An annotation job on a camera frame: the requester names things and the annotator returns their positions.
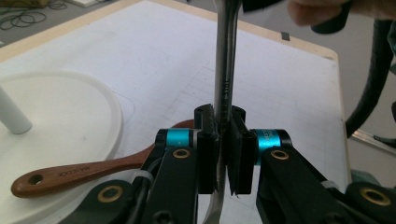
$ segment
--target wooden spoon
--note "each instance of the wooden spoon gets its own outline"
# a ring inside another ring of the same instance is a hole
[[[173,128],[193,128],[193,119],[177,123]],[[154,145],[123,158],[35,170],[20,176],[11,186],[19,198],[35,198],[71,189],[91,180],[116,172],[140,168]]]

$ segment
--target table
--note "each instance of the table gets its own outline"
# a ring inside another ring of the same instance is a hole
[[[295,147],[343,191],[349,174],[336,53],[238,25],[233,104],[247,111],[250,129],[287,130]],[[195,107],[213,103],[216,30],[216,15],[199,8],[121,0],[1,48],[1,76],[65,70],[102,81],[123,111],[117,156],[130,155],[150,144],[160,128],[192,119]],[[115,176],[129,178],[131,172]],[[258,177],[259,167],[253,192]],[[261,223],[255,194],[226,195],[222,223]],[[199,221],[208,202],[200,196]],[[62,218],[77,203],[52,218]]]

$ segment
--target human hand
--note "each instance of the human hand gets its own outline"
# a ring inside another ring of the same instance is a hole
[[[290,0],[288,11],[297,25],[316,25],[341,13],[349,0]],[[377,20],[396,20],[396,0],[352,0],[350,12]]]

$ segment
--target white cylinder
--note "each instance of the white cylinder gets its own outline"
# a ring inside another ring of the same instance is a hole
[[[0,86],[0,121],[15,134],[26,133],[32,123],[9,98]]]

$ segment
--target floor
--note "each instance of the floor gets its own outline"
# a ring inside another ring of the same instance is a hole
[[[0,31],[0,47],[111,4],[111,2],[104,2],[87,8],[66,4],[68,6],[67,10],[39,9],[47,15],[45,22],[28,28]],[[192,0],[190,4],[215,11],[212,0]],[[366,82],[370,62],[373,20],[350,15],[346,28],[342,32],[336,35],[316,35],[309,28],[294,25],[287,14],[286,2],[248,14],[241,12],[239,19],[271,30],[288,32],[292,37],[316,43],[337,52],[340,62],[345,115],[348,118],[358,103]],[[390,112],[390,106],[396,100],[395,86],[396,76],[389,75],[387,85],[375,112],[362,127],[364,131],[384,137],[395,137],[396,123]],[[351,168],[370,172],[384,186],[396,186],[396,172],[393,172],[396,170],[396,156],[394,154],[368,147],[355,140],[347,140],[347,143]]]

